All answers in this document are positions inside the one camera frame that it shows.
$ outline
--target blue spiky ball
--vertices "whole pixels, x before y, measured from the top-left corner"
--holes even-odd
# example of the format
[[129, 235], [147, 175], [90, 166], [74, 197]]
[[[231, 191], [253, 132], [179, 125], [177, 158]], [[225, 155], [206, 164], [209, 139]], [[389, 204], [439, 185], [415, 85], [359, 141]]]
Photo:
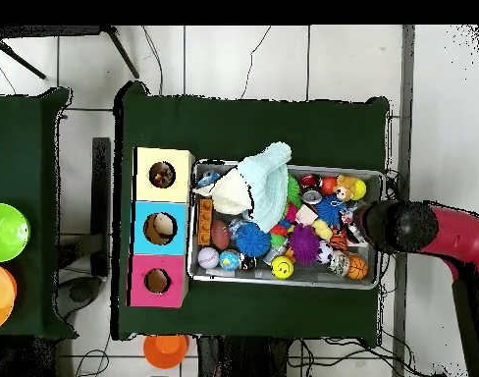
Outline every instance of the blue spiky ball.
[[244, 255], [260, 257], [271, 248], [271, 235], [262, 232], [255, 223], [246, 223], [238, 229], [236, 245]]

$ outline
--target yellow smiley ball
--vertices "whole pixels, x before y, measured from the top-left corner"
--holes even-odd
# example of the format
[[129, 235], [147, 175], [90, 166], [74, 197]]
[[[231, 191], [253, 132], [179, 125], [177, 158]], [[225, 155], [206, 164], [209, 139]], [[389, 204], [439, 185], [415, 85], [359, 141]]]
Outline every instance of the yellow smiley ball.
[[287, 279], [293, 273], [293, 263], [288, 257], [277, 257], [271, 263], [271, 272], [279, 279]]

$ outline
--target metal tray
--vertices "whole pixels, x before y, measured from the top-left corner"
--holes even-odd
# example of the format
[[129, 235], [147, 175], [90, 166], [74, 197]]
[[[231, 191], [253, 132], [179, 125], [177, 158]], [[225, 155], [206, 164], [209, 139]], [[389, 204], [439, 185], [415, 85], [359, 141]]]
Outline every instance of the metal tray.
[[[216, 160], [198, 160], [194, 163], [191, 178], [192, 184], [196, 184], [205, 171], [213, 170], [221, 175], [238, 165], [233, 161], [216, 161]], [[321, 168], [310, 166], [288, 165], [289, 172], [296, 178], [306, 174], [318, 174], [320, 176], [336, 176], [343, 174], [354, 176], [361, 179], [367, 185], [367, 193], [363, 197], [365, 202], [373, 202], [385, 198], [386, 179], [381, 172], [365, 171], [354, 169], [336, 169]], [[348, 277], [339, 277], [328, 269], [328, 266], [315, 264], [310, 266], [300, 266], [297, 263], [294, 266], [293, 274], [286, 280], [275, 278], [269, 266], [267, 266], [262, 258], [257, 258], [257, 266], [253, 270], [242, 271], [237, 270], [229, 273], [231, 276], [213, 276], [206, 273], [206, 270], [197, 263], [197, 254], [201, 247], [197, 244], [197, 207], [199, 206], [200, 195], [191, 193], [189, 201], [189, 233], [187, 240], [187, 272], [192, 279], [200, 281], [219, 281], [219, 282], [236, 282], [249, 284], [265, 284], [265, 285], [285, 285], [299, 287], [322, 287], [322, 288], [341, 288], [341, 289], [357, 289], [369, 290], [378, 284], [380, 273], [379, 256], [374, 248], [366, 243], [355, 244], [349, 243], [349, 252], [359, 254], [367, 260], [369, 271], [365, 278], [353, 280]], [[228, 224], [235, 216], [213, 212], [213, 219], [221, 219]], [[231, 242], [230, 248], [235, 248], [234, 242]]]

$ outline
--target orange cup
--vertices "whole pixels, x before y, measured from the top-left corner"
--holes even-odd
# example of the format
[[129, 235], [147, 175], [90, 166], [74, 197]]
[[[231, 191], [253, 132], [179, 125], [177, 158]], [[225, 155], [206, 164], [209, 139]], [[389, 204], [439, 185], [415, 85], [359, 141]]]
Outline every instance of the orange cup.
[[179, 365], [186, 356], [188, 336], [147, 336], [143, 342], [143, 355], [157, 368]]

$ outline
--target green cup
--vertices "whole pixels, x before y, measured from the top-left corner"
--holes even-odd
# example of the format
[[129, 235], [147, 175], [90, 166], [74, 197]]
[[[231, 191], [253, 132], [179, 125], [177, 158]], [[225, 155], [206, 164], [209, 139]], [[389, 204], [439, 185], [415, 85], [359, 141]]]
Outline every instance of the green cup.
[[27, 245], [30, 226], [15, 207], [0, 203], [0, 262], [14, 259]]

